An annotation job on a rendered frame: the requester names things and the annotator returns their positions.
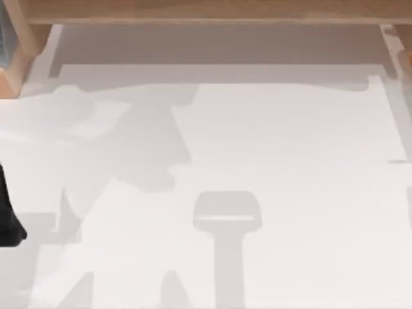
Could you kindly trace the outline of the wooden cupboard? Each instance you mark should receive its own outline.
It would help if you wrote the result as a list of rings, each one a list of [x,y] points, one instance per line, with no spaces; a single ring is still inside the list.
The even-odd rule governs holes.
[[[55,24],[391,24],[412,65],[412,0],[0,0],[4,16],[17,49],[0,65],[0,99],[19,96]]]

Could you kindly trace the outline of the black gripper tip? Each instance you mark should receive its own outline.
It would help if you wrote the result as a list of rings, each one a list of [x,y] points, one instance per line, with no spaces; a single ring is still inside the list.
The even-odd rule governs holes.
[[[27,238],[27,231],[12,208],[3,166],[0,164],[0,247],[16,247]]]

